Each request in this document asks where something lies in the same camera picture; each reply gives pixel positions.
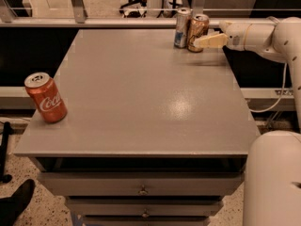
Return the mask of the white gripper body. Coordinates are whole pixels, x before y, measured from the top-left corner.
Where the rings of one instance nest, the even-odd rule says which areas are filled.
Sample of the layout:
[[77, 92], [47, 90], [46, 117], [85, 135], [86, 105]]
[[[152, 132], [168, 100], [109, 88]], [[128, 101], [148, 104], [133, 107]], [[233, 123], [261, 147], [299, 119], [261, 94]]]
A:
[[248, 23], [228, 24], [223, 32], [228, 36], [226, 46], [231, 50], [244, 51], [246, 31], [250, 27]]

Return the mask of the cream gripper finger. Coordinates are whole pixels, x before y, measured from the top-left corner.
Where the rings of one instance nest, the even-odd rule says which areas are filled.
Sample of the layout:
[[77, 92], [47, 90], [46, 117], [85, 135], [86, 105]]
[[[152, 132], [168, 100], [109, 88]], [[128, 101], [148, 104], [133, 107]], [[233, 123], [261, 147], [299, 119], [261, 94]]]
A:
[[222, 48], [228, 43], [228, 36], [224, 33], [212, 33], [195, 39], [193, 42], [197, 48]]
[[232, 25], [232, 21], [223, 20], [219, 22], [219, 28], [222, 31], [226, 31], [230, 25]]

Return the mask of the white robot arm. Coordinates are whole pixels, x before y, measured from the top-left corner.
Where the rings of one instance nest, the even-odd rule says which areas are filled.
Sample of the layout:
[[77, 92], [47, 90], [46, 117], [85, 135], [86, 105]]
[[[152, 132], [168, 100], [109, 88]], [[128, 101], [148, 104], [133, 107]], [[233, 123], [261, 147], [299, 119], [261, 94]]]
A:
[[[249, 51], [285, 65], [290, 73], [296, 117], [301, 120], [301, 19], [272, 17], [268, 24], [221, 20], [198, 48]], [[243, 226], [301, 226], [301, 134], [278, 128], [252, 143], [246, 160]]]

